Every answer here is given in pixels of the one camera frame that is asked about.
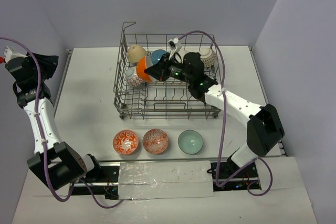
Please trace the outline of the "white bowl orange rim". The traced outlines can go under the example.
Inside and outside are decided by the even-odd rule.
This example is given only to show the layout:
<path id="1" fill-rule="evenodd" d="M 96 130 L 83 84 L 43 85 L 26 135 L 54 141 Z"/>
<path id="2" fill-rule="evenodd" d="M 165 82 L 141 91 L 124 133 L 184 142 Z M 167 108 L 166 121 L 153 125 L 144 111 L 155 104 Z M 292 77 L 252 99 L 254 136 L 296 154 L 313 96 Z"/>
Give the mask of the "white bowl orange rim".
<path id="1" fill-rule="evenodd" d="M 187 50 L 180 50 L 180 51 L 178 52 L 178 54 L 180 55 L 181 58 L 184 58 L 184 56 L 185 56 L 187 53 L 189 53 L 189 51 L 187 51 Z"/>

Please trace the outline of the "blue white patterned bowl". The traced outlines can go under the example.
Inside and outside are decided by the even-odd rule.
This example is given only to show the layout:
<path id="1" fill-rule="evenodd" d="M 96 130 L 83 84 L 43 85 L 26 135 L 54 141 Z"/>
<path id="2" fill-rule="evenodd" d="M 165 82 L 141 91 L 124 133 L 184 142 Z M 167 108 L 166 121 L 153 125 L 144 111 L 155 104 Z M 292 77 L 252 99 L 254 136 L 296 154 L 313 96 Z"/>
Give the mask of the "blue white patterned bowl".
<path id="1" fill-rule="evenodd" d="M 125 72 L 125 78 L 129 86 L 136 88 L 139 85 L 144 83 L 144 80 L 142 80 L 138 74 L 136 67 L 130 67 L 126 72 Z"/>

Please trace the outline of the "tan bowl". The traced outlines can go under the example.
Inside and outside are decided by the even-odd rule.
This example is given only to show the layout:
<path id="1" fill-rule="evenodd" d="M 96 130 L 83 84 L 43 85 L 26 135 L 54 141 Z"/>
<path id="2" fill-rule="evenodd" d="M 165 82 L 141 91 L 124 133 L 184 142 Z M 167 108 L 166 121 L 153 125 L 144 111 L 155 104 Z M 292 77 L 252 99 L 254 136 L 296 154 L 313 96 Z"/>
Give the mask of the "tan bowl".
<path id="1" fill-rule="evenodd" d="M 146 55 L 147 51 L 142 46 L 132 45 L 128 49 L 128 62 L 137 63 Z"/>

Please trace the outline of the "orange geometric pattern bowl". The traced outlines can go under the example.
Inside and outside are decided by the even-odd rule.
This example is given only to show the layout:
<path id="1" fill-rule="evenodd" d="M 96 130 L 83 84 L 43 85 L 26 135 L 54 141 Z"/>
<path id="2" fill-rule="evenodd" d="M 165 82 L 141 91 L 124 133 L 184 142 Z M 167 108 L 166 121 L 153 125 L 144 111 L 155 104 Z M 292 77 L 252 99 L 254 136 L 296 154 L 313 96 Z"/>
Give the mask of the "orange geometric pattern bowl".
<path id="1" fill-rule="evenodd" d="M 169 137 L 161 129 L 151 129 L 145 133 L 142 145 L 150 154 L 162 154 L 169 146 Z"/>

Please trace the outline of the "orange floral pattern bowl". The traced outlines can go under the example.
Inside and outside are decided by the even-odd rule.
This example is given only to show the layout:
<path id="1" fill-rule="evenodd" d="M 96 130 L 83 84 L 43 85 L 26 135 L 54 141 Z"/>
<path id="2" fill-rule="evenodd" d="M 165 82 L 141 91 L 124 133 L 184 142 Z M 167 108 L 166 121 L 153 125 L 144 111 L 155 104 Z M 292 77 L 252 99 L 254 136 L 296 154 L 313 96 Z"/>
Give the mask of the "orange floral pattern bowl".
<path id="1" fill-rule="evenodd" d="M 120 155 L 129 155 L 139 146 L 139 137 L 132 130 L 122 130 L 113 139 L 113 148 Z"/>

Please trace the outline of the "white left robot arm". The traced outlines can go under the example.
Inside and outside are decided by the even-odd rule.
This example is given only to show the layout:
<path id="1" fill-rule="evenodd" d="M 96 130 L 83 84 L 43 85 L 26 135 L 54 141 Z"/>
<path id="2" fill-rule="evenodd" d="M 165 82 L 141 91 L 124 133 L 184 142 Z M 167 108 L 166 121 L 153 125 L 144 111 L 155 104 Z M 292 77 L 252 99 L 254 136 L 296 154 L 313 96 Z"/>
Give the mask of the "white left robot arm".
<path id="1" fill-rule="evenodd" d="M 1 62 L 14 77 L 13 91 L 17 103 L 29 117 L 33 130 L 34 156 L 27 161 L 29 169 L 46 185 L 58 190 L 86 177 L 97 181 L 102 167 L 96 158 L 80 156 L 61 140 L 54 118 L 54 105 L 45 80 L 56 71 L 58 56 L 29 55 L 4 50 Z"/>

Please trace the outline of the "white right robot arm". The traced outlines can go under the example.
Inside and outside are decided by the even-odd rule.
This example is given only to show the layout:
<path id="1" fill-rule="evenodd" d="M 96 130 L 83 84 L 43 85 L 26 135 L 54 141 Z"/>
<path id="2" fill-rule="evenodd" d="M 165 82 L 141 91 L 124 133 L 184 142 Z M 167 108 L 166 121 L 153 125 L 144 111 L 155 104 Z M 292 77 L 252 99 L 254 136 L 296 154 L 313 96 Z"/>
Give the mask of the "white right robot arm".
<path id="1" fill-rule="evenodd" d="M 240 177 L 251 161 L 265 157 L 285 135 L 273 105 L 252 103 L 222 87 L 205 73 L 198 52 L 189 52 L 181 60 L 166 53 L 144 72 L 158 81 L 174 78 L 187 83 L 192 97 L 222 110 L 246 127 L 246 142 L 226 162 L 226 169 L 233 177 Z"/>

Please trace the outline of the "pale green bowl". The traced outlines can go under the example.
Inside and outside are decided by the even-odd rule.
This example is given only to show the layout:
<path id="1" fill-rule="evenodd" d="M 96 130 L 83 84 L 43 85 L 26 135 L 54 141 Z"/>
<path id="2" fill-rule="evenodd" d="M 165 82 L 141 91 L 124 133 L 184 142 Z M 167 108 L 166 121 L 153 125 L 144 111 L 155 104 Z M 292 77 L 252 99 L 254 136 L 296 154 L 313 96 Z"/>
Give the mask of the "pale green bowl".
<path id="1" fill-rule="evenodd" d="M 201 151 L 203 138 L 197 131 L 186 130 L 179 135 L 178 146 L 185 154 L 194 155 Z"/>

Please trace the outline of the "white taped sheet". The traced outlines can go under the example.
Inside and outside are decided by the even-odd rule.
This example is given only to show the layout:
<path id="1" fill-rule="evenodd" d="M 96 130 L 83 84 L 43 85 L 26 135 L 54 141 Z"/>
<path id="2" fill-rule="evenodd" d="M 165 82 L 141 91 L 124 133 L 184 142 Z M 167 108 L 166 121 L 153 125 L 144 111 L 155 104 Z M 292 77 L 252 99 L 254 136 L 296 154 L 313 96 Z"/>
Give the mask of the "white taped sheet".
<path id="1" fill-rule="evenodd" d="M 122 163 L 118 177 L 120 199 L 212 197 L 209 161 Z"/>

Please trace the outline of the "black mounting rail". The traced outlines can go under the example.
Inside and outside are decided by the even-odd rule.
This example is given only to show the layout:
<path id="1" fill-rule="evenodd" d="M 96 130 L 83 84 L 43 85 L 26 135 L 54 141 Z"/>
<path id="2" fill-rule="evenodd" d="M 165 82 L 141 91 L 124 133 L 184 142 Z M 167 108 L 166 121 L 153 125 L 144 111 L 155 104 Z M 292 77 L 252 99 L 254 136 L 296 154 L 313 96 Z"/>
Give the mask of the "black mounting rail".
<path id="1" fill-rule="evenodd" d="M 101 165 L 98 173 L 90 172 L 83 180 L 89 185 L 94 195 L 103 195 L 108 200 L 118 200 L 120 167 L 118 165 Z M 256 165 L 251 164 L 238 173 L 224 187 L 218 187 L 213 181 L 213 191 L 231 191 L 261 189 Z"/>

